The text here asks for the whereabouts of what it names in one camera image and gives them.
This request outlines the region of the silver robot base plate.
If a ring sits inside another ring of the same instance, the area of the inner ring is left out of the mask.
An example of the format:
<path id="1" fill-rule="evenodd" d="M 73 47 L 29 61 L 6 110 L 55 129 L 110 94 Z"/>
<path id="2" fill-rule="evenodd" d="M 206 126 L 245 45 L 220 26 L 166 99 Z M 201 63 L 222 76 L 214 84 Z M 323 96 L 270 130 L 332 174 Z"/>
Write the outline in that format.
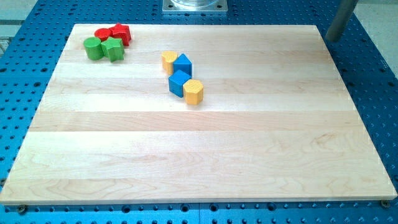
<path id="1" fill-rule="evenodd" d="M 227 0 L 163 0 L 163 12 L 227 12 Z"/>

